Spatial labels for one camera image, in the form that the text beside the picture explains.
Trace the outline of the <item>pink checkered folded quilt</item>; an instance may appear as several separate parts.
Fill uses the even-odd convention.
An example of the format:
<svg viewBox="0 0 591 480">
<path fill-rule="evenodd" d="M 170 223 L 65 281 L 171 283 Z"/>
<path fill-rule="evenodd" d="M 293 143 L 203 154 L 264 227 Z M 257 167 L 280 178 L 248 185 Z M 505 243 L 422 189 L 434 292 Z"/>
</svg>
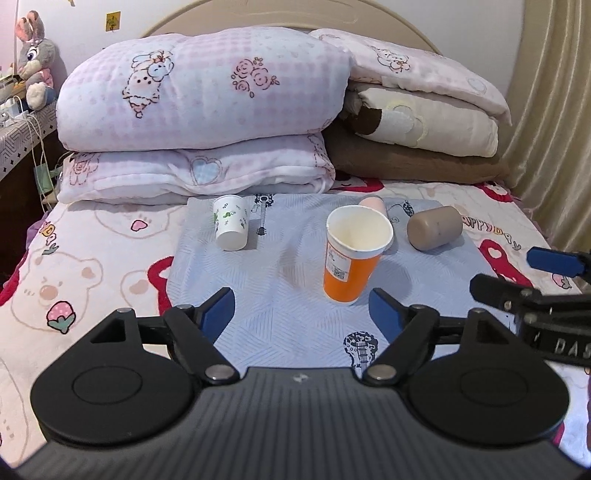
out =
<svg viewBox="0 0 591 480">
<path fill-rule="evenodd" d="M 111 45 L 62 86 L 69 156 L 58 199 L 328 191 L 335 168 L 322 132 L 342 109 L 351 66 L 345 51 L 277 27 Z"/>
</svg>

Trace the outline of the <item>beige curtain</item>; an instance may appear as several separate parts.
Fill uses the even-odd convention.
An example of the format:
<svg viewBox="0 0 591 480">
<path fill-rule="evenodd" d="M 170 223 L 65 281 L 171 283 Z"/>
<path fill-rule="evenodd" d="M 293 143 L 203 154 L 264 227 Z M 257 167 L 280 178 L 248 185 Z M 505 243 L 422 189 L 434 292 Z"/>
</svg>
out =
<svg viewBox="0 0 591 480">
<path fill-rule="evenodd" d="M 590 4 L 528 1 L 502 129 L 507 183 L 550 245 L 590 248 Z"/>
</svg>

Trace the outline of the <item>pink cup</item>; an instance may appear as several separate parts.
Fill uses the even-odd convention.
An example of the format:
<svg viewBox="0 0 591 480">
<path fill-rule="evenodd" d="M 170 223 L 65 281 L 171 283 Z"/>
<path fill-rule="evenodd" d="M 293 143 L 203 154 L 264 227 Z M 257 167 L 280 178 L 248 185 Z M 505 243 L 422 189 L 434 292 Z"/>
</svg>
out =
<svg viewBox="0 0 591 480">
<path fill-rule="evenodd" d="M 384 200 L 379 196 L 369 196 L 369 197 L 363 198 L 363 200 L 360 200 L 359 205 L 373 209 L 373 210 L 381 213 L 385 217 L 388 216 L 386 204 L 385 204 Z"/>
</svg>

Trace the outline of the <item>grey bunny plush toy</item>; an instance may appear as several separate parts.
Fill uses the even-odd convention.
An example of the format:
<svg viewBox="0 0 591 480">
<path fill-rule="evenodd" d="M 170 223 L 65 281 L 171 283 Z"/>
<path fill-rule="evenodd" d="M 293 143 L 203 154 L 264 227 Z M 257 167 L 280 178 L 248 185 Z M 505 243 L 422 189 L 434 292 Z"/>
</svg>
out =
<svg viewBox="0 0 591 480">
<path fill-rule="evenodd" d="M 56 99 L 51 67 L 56 58 L 54 43 L 45 37 L 39 13 L 29 11 L 15 25 L 22 42 L 16 74 L 25 82 L 26 102 L 31 111 L 39 111 Z"/>
</svg>

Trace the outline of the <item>orange paper cup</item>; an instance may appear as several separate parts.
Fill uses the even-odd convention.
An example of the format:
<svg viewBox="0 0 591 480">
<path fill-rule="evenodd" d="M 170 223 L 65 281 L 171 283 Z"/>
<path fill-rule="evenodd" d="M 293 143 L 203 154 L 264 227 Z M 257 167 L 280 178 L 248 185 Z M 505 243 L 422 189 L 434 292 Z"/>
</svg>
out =
<svg viewBox="0 0 591 480">
<path fill-rule="evenodd" d="M 377 210 L 346 205 L 332 210 L 325 229 L 325 295 L 335 302 L 354 303 L 393 243 L 394 228 Z"/>
</svg>

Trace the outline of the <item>brown plastic cup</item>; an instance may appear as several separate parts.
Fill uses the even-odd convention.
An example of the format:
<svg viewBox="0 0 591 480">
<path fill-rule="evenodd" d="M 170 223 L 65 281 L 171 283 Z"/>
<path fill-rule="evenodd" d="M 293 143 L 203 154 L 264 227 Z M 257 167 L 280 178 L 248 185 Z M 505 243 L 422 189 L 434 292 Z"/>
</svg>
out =
<svg viewBox="0 0 591 480">
<path fill-rule="evenodd" d="M 452 206 L 418 212 L 407 224 L 408 240 L 419 251 L 447 245 L 460 238 L 462 233 L 462 216 Z"/>
</svg>

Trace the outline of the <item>white green-patterned paper cup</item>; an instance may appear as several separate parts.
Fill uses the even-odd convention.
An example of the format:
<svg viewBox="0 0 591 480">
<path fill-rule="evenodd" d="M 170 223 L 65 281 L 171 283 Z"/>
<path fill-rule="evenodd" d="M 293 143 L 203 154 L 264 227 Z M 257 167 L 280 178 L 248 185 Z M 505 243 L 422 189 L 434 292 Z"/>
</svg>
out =
<svg viewBox="0 0 591 480">
<path fill-rule="evenodd" d="M 224 251 L 245 248 L 249 236 L 249 209 L 238 195 L 218 197 L 212 204 L 215 243 Z"/>
</svg>

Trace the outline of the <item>side table with patterned cloth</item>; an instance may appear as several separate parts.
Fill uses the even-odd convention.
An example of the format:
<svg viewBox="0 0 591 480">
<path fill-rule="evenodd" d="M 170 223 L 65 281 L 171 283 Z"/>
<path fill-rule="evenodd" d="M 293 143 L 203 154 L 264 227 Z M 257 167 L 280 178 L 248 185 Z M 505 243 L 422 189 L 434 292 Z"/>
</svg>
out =
<svg viewBox="0 0 591 480">
<path fill-rule="evenodd" d="M 34 168 L 42 154 L 59 152 L 55 105 L 1 130 L 1 279 L 25 251 L 27 229 L 43 216 Z"/>
</svg>

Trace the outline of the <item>pink bear print pillow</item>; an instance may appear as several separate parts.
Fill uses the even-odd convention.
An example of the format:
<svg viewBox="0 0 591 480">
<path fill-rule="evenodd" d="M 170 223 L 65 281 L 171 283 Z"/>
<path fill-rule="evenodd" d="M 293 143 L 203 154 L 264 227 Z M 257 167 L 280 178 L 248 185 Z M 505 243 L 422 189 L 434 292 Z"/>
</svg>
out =
<svg viewBox="0 0 591 480">
<path fill-rule="evenodd" d="M 453 59 L 342 30 L 318 29 L 311 31 L 311 36 L 349 51 L 354 82 L 448 96 L 470 103 L 502 123 L 511 123 L 503 94 Z"/>
</svg>

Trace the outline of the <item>yellow wall sticker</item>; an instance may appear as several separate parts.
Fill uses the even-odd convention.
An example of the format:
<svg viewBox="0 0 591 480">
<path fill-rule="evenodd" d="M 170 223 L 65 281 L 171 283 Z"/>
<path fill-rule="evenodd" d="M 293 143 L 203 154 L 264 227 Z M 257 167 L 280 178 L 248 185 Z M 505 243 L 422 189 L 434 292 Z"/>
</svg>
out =
<svg viewBox="0 0 591 480">
<path fill-rule="evenodd" d="M 121 12 L 109 12 L 105 16 L 105 31 L 114 32 L 120 28 Z"/>
</svg>

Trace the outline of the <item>cream brown folded blanket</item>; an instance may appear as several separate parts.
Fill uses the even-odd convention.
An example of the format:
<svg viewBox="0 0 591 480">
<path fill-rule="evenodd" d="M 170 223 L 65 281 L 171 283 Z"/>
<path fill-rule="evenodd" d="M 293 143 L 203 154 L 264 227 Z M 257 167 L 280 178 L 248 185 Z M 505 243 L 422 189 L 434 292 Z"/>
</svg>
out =
<svg viewBox="0 0 591 480">
<path fill-rule="evenodd" d="M 497 122 L 442 95 L 352 83 L 322 135 L 335 169 L 352 176 L 474 185 L 509 173 Z"/>
</svg>

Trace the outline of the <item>light blue patterned cloth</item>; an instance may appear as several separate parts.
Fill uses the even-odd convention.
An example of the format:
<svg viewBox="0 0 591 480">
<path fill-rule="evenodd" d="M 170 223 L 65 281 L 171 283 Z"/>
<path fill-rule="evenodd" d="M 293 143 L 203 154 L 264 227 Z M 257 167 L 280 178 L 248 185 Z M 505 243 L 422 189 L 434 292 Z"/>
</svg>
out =
<svg viewBox="0 0 591 480">
<path fill-rule="evenodd" d="M 254 366 L 352 367 L 362 371 L 386 347 L 370 319 L 367 295 L 351 305 L 325 295 L 325 222 L 335 208 L 352 205 L 349 195 L 277 195 L 270 204 L 256 197 L 249 206 L 245 248 L 226 252 L 215 242 L 213 202 L 188 201 L 166 291 L 173 305 L 199 305 L 223 287 L 235 294 L 235 315 L 216 339 L 236 368 Z M 382 256 L 369 287 L 386 290 L 403 304 L 425 304 L 462 317 L 476 303 L 471 279 L 490 266 L 468 237 L 430 253 L 407 238 L 412 215 L 428 200 L 386 200 L 394 243 Z"/>
</svg>

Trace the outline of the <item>beige wooden headboard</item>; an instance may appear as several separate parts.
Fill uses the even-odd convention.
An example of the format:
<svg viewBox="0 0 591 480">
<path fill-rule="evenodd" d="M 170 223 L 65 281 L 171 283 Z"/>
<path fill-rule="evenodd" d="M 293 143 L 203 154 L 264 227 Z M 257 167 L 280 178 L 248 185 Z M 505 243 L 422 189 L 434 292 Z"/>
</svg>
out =
<svg viewBox="0 0 591 480">
<path fill-rule="evenodd" d="M 331 28 L 435 53 L 439 51 L 405 18 L 367 0 L 196 1 L 160 20 L 144 35 L 198 35 L 257 25 L 301 31 Z"/>
</svg>

